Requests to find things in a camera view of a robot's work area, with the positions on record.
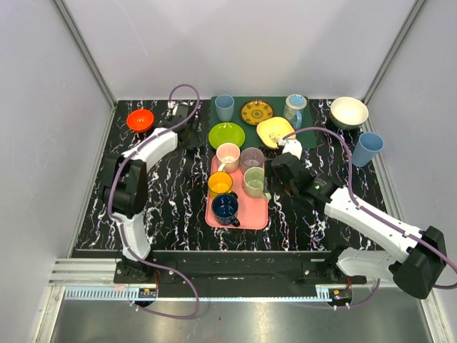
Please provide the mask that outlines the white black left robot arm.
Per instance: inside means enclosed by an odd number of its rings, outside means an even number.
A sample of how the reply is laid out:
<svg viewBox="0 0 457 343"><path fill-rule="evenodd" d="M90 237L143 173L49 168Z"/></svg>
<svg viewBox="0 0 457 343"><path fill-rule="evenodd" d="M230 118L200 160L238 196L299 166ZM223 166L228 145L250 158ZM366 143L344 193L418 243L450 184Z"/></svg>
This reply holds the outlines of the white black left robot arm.
<svg viewBox="0 0 457 343"><path fill-rule="evenodd" d="M103 176L102 198L109 216L121 236L123 256L132 261L129 274L140 283L154 275L154 265L146 261L151 245L146 237L143 210L148 200L148 173L157 162L176 150L188 122L192 121L201 102L179 103L172 116L161 127L133 148L110 155Z"/></svg>

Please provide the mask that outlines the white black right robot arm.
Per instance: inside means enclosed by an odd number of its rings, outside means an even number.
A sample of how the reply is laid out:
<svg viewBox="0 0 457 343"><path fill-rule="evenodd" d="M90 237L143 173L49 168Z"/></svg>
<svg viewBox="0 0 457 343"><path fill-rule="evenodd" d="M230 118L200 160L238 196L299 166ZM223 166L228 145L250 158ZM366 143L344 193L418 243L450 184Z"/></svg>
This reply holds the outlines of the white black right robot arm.
<svg viewBox="0 0 457 343"><path fill-rule="evenodd" d="M446 243L439 229L422 230L391 217L355 197L340 181L312 175L290 153L274 158L270 166L295 203L343 222L381 247L337 247L319 264L319 277L336 284L347 277L383 279L412 297L428 297L446 266Z"/></svg>

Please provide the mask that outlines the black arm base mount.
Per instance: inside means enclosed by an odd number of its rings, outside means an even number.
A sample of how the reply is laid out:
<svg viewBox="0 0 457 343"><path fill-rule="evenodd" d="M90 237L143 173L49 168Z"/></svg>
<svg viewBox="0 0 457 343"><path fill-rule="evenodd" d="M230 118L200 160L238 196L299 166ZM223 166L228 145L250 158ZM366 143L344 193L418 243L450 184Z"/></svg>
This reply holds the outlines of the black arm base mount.
<svg viewBox="0 0 457 343"><path fill-rule="evenodd" d="M290 280L304 284L365 284L363 276L346 277L336 270L330 252L172 252L155 251L146 261L165 266L159 269L126 257L116 263L117 284L172 284L181 280L177 272L193 280Z"/></svg>

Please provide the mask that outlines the dark blue ceramic mug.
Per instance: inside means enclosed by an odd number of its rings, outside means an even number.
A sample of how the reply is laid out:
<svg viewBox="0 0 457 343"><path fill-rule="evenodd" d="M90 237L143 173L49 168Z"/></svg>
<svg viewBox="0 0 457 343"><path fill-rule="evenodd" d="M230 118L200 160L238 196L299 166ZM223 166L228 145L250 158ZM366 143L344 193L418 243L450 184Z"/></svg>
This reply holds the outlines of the dark blue ceramic mug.
<svg viewBox="0 0 457 343"><path fill-rule="evenodd" d="M235 192L220 194L214 198L211 211L222 226L240 227L238 220L238 195Z"/></svg>

